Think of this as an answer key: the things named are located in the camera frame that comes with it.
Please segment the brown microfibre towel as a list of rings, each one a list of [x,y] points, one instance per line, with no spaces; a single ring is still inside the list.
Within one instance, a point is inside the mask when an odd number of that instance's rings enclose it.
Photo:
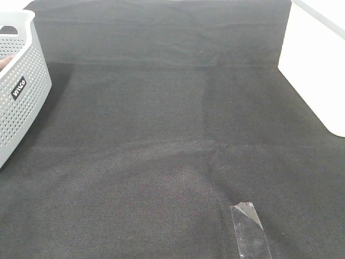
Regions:
[[[0,60],[0,71],[2,71],[8,65],[8,63],[13,60],[13,58],[14,55],[10,55]]]

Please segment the grey perforated laundry basket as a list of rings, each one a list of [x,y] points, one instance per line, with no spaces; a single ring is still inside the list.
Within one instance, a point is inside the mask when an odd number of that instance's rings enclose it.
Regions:
[[[52,86],[42,47],[30,10],[4,10],[1,27],[16,34],[1,35],[1,58],[13,59],[1,70],[1,164],[17,148]]]

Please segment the clear adhesive tape strip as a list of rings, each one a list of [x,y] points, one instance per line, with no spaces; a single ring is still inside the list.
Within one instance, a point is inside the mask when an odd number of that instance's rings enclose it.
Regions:
[[[264,228],[253,203],[231,206],[239,258],[272,259]]]

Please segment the white plastic storage bin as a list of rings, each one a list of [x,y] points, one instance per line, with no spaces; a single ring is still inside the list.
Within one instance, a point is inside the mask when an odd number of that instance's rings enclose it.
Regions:
[[[292,1],[278,69],[327,130],[344,137],[344,1]]]

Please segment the black table cloth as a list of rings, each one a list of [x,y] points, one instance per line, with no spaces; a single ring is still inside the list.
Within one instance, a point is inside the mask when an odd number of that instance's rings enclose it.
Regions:
[[[1,169],[1,258],[344,258],[344,139],[277,68],[290,1],[34,1],[49,96]]]

